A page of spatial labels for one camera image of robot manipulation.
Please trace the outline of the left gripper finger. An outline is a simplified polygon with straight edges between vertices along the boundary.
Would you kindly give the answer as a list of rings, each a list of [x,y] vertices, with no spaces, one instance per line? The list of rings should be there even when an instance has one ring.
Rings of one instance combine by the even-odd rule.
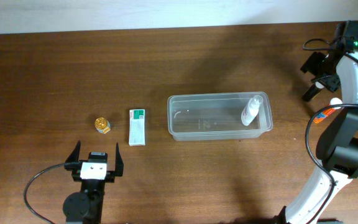
[[[116,177],[122,177],[124,172],[124,162],[119,152],[119,143],[116,143],[116,155],[115,155],[115,170],[114,175]]]
[[[66,163],[71,163],[71,162],[78,162],[79,159],[79,155],[80,155],[80,148],[81,148],[81,141],[78,140],[77,144],[74,148],[74,150],[71,152],[71,154],[67,157],[66,159]]]

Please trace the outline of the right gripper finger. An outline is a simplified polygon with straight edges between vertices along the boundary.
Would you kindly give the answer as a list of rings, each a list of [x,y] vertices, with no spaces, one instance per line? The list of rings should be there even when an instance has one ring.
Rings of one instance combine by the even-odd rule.
[[[310,72],[312,74],[318,74],[319,66],[326,58],[325,54],[321,52],[313,52],[306,62],[301,66],[300,70],[303,73]]]
[[[321,79],[321,84],[330,92],[341,88],[341,81],[338,75],[327,75]]]

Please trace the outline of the orange tube white cap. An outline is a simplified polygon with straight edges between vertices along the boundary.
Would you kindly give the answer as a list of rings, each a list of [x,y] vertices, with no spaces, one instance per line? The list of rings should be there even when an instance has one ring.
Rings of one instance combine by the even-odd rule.
[[[342,104],[342,100],[339,98],[332,98],[329,102],[329,106],[331,105],[340,105]],[[336,110],[341,109],[341,107],[333,107],[330,109],[326,109],[316,115],[316,117],[313,119],[313,122],[318,124],[322,122],[325,118],[327,118],[329,115],[333,114]]]

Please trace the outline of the small gold lid jar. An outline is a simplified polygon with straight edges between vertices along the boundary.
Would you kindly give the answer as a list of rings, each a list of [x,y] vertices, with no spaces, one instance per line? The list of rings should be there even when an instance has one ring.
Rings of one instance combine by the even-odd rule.
[[[94,126],[99,133],[106,134],[111,130],[111,125],[106,118],[97,118],[94,122]]]

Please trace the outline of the white green medicine box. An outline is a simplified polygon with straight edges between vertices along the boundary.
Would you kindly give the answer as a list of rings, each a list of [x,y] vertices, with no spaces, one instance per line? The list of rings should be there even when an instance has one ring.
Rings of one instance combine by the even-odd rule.
[[[145,145],[145,110],[129,111],[129,145]]]

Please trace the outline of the white lotion bottle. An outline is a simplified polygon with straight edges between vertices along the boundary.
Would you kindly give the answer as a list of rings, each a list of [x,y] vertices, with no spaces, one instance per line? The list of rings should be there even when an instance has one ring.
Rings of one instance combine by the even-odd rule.
[[[248,126],[253,122],[263,101],[264,99],[260,95],[256,95],[248,101],[241,113],[241,121],[244,126]]]

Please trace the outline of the dark bottle white cap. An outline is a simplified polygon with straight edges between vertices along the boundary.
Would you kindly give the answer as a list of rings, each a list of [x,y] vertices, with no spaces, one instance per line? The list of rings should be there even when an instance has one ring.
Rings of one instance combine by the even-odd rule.
[[[313,83],[309,89],[303,94],[301,99],[305,102],[311,101],[318,93],[321,92],[321,90],[324,88],[320,82]]]

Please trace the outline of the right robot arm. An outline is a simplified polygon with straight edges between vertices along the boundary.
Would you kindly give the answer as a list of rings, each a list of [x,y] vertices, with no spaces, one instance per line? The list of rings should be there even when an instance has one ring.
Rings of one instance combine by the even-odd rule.
[[[272,223],[319,223],[332,199],[358,178],[358,22],[340,22],[328,45],[311,48],[311,56],[301,67],[303,73],[314,75],[302,99],[310,101],[325,88],[341,90],[342,102],[321,108],[308,121],[305,146],[314,171],[296,199],[284,206]],[[312,153],[308,141],[313,121],[335,108],[339,114],[320,135]]]

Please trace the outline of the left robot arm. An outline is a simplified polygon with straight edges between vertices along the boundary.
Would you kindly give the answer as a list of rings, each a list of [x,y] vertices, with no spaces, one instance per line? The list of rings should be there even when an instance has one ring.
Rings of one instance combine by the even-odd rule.
[[[101,223],[105,185],[123,176],[124,163],[116,145],[114,170],[108,170],[108,154],[90,152],[87,160],[80,160],[81,143],[67,157],[64,168],[75,182],[81,183],[79,192],[70,194],[63,203],[65,222],[69,224]]]

